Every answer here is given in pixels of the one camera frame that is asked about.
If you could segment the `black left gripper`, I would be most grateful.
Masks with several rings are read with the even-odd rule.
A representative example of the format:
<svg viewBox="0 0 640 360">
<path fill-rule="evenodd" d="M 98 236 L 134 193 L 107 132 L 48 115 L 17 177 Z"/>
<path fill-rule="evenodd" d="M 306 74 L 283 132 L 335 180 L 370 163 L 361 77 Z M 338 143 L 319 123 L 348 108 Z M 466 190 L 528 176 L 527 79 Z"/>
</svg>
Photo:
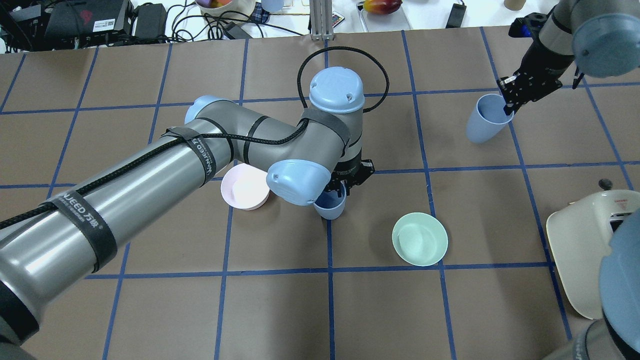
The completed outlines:
<svg viewBox="0 0 640 360">
<path fill-rule="evenodd" d="M 363 185 L 375 171 L 373 160 L 362 159 L 362 150 L 360 150 L 353 158 L 336 164 L 330 180 L 325 186 L 325 192 L 340 197 L 341 183 L 343 183 L 345 196 L 348 197 L 352 187 Z"/>
</svg>

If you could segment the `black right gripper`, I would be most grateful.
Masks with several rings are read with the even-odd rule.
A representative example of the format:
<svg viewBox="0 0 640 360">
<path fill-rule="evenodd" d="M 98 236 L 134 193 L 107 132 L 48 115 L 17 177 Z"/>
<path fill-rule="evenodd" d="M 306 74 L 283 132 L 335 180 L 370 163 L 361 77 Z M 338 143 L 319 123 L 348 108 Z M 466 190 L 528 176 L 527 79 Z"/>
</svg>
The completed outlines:
<svg viewBox="0 0 640 360">
<path fill-rule="evenodd" d="M 573 55 L 558 54 L 540 42 L 533 42 L 512 76 L 496 80 L 505 100 L 505 115 L 514 116 L 518 108 L 562 88 L 560 77 L 571 63 Z"/>
</svg>

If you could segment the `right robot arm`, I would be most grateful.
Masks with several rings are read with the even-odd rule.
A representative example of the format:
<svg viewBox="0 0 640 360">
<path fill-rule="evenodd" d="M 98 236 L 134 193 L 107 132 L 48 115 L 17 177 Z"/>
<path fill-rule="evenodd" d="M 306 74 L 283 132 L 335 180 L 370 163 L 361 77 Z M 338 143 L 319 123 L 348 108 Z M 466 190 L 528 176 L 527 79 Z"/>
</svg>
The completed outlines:
<svg viewBox="0 0 640 360">
<path fill-rule="evenodd" d="M 573 88 L 585 76 L 608 78 L 637 69 L 639 13 L 637 0 L 560 0 L 547 14 L 516 18 L 509 36 L 532 42 L 519 68 L 496 80 L 505 114 L 562 88 L 560 78 L 571 64 Z"/>
</svg>

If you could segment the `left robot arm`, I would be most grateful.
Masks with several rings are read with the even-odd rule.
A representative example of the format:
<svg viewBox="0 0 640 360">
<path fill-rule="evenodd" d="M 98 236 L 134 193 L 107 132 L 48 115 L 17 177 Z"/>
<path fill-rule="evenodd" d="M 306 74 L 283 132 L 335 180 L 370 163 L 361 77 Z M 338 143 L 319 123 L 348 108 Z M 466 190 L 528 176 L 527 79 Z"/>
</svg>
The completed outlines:
<svg viewBox="0 0 640 360">
<path fill-rule="evenodd" d="M 266 185 L 299 207 L 340 197 L 375 167 L 362 159 L 364 85 L 352 69 L 322 69 L 296 126 L 205 95 L 144 150 L 1 222 L 1 358 L 30 360 L 22 345 L 45 309 L 100 271 L 137 234 L 234 161 L 266 172 Z"/>
</svg>

